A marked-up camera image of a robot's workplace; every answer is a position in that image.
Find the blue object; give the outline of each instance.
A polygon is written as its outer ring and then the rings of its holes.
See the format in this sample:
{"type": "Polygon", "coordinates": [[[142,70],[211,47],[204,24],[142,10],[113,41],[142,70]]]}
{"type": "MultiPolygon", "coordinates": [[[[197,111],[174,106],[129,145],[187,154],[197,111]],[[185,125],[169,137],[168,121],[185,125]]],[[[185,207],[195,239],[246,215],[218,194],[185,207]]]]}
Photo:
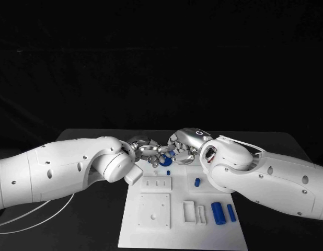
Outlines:
{"type": "Polygon", "coordinates": [[[224,216],[223,205],[220,202],[213,203],[213,211],[214,211],[217,224],[218,225],[226,224],[227,221],[226,221],[226,216],[224,216]]]}
{"type": "Polygon", "coordinates": [[[171,166],[174,163],[172,158],[169,158],[167,154],[164,154],[164,157],[165,157],[165,163],[161,163],[161,166],[171,166]]]}
{"type": "Polygon", "coordinates": [[[234,208],[231,204],[228,204],[228,212],[230,212],[231,220],[233,222],[236,222],[236,213],[234,213],[234,208]]]}
{"type": "Polygon", "coordinates": [[[200,187],[201,178],[197,178],[195,186],[200,187]]]}

